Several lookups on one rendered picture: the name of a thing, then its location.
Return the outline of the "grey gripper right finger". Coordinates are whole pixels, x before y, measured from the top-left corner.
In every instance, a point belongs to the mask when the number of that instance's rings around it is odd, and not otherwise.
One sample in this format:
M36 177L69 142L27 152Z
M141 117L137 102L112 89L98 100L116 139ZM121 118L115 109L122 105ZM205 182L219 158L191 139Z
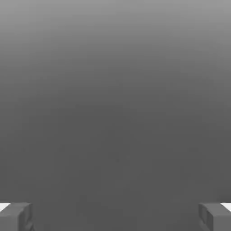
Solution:
M199 203L202 231L231 231L231 203Z

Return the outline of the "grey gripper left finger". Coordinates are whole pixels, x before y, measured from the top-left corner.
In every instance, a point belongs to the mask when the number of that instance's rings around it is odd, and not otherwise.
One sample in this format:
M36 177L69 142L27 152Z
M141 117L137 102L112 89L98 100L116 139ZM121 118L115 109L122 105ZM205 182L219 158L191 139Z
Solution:
M34 231L32 203L0 202L0 231Z

